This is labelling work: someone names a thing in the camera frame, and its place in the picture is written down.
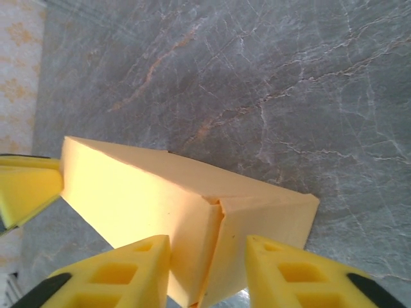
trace foam block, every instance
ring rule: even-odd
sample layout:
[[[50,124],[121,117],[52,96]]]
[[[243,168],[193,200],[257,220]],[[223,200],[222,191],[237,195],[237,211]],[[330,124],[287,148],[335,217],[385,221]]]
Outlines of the foam block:
[[[209,307],[247,286],[245,239],[302,248],[319,201],[168,153],[66,137],[62,197],[114,248],[171,241],[168,294]]]

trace gray marble surface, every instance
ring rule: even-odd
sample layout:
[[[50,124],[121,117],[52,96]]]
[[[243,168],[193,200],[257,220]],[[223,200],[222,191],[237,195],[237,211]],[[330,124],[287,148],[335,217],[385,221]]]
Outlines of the gray marble surface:
[[[76,135],[313,193],[306,248],[411,305],[410,84],[409,0],[50,0],[34,154]],[[21,282],[107,249],[58,201]]]

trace yellow foam block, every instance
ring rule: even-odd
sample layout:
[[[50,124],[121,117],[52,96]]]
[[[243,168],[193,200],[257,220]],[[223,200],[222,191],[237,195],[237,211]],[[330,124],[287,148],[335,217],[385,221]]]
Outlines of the yellow foam block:
[[[376,307],[347,277],[366,273],[314,253],[249,235],[245,264],[252,308]]]
[[[20,226],[58,198],[63,179],[56,169],[0,166],[0,214],[7,229]]]
[[[59,159],[55,158],[6,154],[5,156],[0,156],[0,166],[32,167],[58,170],[60,161]]]
[[[63,198],[113,247],[171,241],[168,294],[210,305],[246,287],[245,237],[303,247],[319,201],[166,151],[66,137]]]
[[[164,308],[169,271],[169,237],[153,236],[54,272],[72,277],[42,308]]]

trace patterned wallpaper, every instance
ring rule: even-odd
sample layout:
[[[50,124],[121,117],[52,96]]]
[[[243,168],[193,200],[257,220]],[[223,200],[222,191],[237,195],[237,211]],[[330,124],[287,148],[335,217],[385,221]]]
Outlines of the patterned wallpaper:
[[[0,0],[0,153],[30,154],[46,6]],[[22,229],[0,238],[0,273],[17,269]]]

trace black rubber pad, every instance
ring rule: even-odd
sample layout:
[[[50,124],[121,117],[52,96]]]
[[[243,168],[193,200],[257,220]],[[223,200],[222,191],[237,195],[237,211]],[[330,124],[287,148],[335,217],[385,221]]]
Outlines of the black rubber pad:
[[[406,308],[395,297],[372,279],[357,275],[347,274],[349,280],[378,308]]]
[[[43,280],[12,308],[41,308],[71,277],[72,274],[63,273]]]

